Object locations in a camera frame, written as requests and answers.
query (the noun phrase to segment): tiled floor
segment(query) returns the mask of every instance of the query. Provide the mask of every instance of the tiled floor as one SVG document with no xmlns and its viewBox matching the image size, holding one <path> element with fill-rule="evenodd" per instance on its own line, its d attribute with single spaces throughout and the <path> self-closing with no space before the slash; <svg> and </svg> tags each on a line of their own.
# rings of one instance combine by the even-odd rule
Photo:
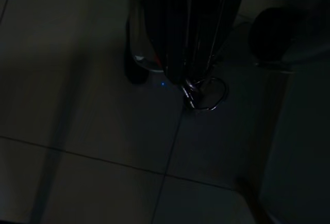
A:
<svg viewBox="0 0 330 224">
<path fill-rule="evenodd" d="M 225 189 L 246 173 L 247 140 L 265 105 L 268 74 L 233 60 L 251 60 L 246 37 L 233 38 L 234 64 L 217 72 L 230 85 L 226 102 L 182 116 L 182 94 L 163 75 L 143 86 L 126 80 L 127 13 L 127 0 L 8 1 L 0 26 L 0 220 L 29 221 L 40 175 L 48 177 L 44 157 L 60 154 L 42 223 L 254 223 L 242 197 Z M 54 142 L 57 115 L 81 48 L 88 61 L 62 146 Z"/>
</svg>

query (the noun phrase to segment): white tile floor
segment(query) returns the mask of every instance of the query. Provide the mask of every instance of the white tile floor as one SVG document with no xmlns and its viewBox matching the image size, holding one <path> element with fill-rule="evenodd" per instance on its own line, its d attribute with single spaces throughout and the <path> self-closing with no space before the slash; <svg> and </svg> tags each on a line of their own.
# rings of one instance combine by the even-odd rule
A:
<svg viewBox="0 0 330 224">
<path fill-rule="evenodd" d="M 162 75 L 127 82 L 126 17 L 127 0 L 9 0 L 0 26 L 0 220 L 29 220 L 68 61 L 83 47 L 93 52 L 64 147 L 71 154 L 63 154 L 42 222 L 253 223 L 238 193 L 204 183 L 232 187 L 244 173 L 244 141 L 267 76 L 223 68 L 227 102 L 182 118 L 168 171 L 201 184 L 169 176 L 162 188 L 182 95 Z"/>
</svg>

